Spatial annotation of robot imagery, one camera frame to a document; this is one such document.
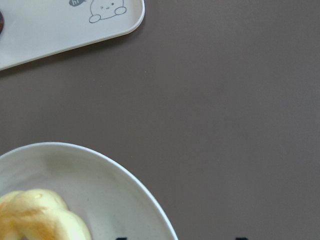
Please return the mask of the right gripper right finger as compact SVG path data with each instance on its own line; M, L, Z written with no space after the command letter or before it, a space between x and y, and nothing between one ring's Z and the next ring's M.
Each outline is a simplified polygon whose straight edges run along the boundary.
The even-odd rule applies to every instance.
M245 236L237 236L235 237L235 240L248 240L248 238Z

